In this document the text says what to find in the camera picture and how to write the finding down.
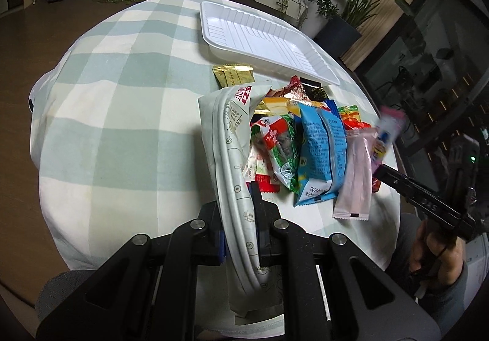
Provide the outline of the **person's right hand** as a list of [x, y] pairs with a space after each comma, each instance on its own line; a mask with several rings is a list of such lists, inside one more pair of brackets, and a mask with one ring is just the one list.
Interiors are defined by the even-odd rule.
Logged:
[[465, 241], [460, 237], [456, 239], [455, 243], [448, 245], [441, 243], [434, 232], [428, 231], [428, 221], [424, 220], [417, 229], [411, 248], [409, 269], [411, 272], [419, 271], [422, 268], [424, 253], [430, 252], [440, 262], [437, 274], [439, 284], [451, 286], [462, 274], [465, 263], [465, 245]]

